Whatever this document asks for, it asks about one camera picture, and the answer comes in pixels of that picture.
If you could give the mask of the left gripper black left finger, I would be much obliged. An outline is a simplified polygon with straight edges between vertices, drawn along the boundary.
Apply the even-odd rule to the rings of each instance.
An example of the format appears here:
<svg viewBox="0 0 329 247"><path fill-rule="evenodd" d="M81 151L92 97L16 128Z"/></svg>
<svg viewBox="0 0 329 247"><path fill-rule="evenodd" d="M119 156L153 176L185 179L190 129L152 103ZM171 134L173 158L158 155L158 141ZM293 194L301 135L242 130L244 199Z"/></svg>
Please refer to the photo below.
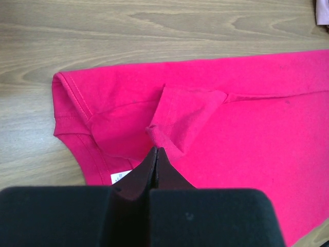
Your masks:
<svg viewBox="0 0 329 247"><path fill-rule="evenodd" d="M120 231L140 227L144 241L147 196L157 149L112 186L22 186L1 191L1 246L113 246Z"/></svg>

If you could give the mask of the crimson red t shirt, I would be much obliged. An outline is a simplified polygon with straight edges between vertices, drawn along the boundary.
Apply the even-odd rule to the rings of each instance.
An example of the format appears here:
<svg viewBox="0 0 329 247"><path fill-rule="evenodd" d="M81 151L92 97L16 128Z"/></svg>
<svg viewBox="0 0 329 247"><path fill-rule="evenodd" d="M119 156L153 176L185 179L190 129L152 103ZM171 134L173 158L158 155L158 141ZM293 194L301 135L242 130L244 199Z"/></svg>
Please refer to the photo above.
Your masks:
<svg viewBox="0 0 329 247"><path fill-rule="evenodd" d="M88 185L153 146L199 188L256 188L294 244L328 218L328 51L58 72L54 135Z"/></svg>

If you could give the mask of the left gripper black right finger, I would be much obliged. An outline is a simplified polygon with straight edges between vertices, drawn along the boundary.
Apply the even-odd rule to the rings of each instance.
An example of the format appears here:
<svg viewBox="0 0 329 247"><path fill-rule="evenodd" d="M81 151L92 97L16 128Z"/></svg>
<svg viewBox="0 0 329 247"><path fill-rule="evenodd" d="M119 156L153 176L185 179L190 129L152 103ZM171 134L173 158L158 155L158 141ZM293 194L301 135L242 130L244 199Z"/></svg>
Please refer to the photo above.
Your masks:
<svg viewBox="0 0 329 247"><path fill-rule="evenodd" d="M157 151L150 246L285 246L271 201L250 188L196 189Z"/></svg>

